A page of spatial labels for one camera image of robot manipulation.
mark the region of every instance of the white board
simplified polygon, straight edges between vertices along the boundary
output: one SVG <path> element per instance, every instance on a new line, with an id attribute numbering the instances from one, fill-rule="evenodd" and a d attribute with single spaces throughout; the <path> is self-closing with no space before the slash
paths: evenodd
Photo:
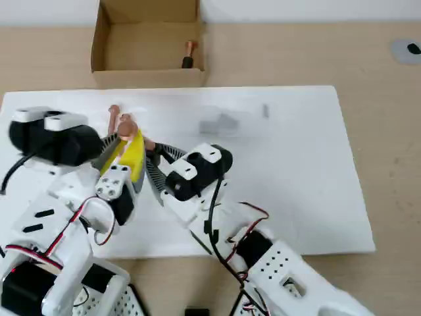
<path id="1" fill-rule="evenodd" d="M 359 179 L 336 91 L 328 86 L 74 90 L 7 93 L 0 115 L 0 177 L 18 159 L 7 135 L 14 110 L 48 106 L 84 114 L 101 136 L 111 104 L 132 113 L 143 133 L 186 151 L 202 142 L 234 155 L 228 197 L 270 213 L 270 226 L 299 253 L 374 251 Z M 206 122 L 224 121 L 217 133 Z M 38 177 L 33 187 L 28 179 Z M 22 168 L 0 197 L 0 244 L 13 221 L 52 181 Z M 133 222 L 102 248 L 101 257 L 202 255 L 188 232 L 155 201 L 148 182 Z"/>

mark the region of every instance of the white bracket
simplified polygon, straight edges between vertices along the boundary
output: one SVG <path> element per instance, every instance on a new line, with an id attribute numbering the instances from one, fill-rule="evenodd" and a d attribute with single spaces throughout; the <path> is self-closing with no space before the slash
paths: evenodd
<path id="1" fill-rule="evenodd" d="M 106 201 L 117 199 L 123 192 L 123 186 L 127 184 L 132 197 L 136 196 L 130 179 L 131 173 L 132 170 L 129 166 L 112 165 L 98 180 L 95 186 L 97 195 Z"/>

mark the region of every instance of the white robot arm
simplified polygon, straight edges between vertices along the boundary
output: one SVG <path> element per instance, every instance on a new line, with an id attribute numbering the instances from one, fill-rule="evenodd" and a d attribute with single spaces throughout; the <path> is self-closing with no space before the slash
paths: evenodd
<path id="1" fill-rule="evenodd" d="M 7 173 L 2 194 L 21 165 L 56 178 L 12 227 L 0 262 L 0 315 L 146 315 L 129 274 L 94 258 L 87 235 L 91 230 L 103 245 L 134 215 L 143 139 L 139 134 L 114 159 L 125 143 L 115 135 L 102 140 L 85 123 L 48 108 L 15 113 L 9 136 L 23 157 Z M 134 159 L 126 156 L 133 150 Z"/>
<path id="2" fill-rule="evenodd" d="M 203 144 L 176 156 L 166 169 L 166 186 L 152 160 L 147 163 L 149 178 L 162 189 L 163 206 L 238 279 L 244 297 L 232 315 L 373 316 L 275 239 L 266 226 L 266 211 L 223 198 L 229 188 L 224 174 L 232 164 L 227 150 Z"/>

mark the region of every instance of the wooden table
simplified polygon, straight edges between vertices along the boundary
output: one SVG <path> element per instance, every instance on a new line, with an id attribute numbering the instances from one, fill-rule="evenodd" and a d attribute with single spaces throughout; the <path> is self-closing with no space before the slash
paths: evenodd
<path id="1" fill-rule="evenodd" d="M 90 28 L 0 28 L 0 95 L 95 88 Z M 421 310 L 421 68 L 397 64 L 396 38 L 421 23 L 210 25 L 208 86 L 337 88 L 378 250 L 306 260 L 377 315 Z M 152 315 L 188 305 L 228 314 L 237 285 L 211 258 L 118 261 Z"/>

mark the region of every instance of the open cardboard box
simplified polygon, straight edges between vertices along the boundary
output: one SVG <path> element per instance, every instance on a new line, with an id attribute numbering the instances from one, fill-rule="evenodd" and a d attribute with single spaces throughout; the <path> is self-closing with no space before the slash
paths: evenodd
<path id="1" fill-rule="evenodd" d="M 101 0 L 92 73 L 100 88 L 202 86 L 202 33 L 198 0 Z M 181 69 L 191 40 L 194 68 Z"/>

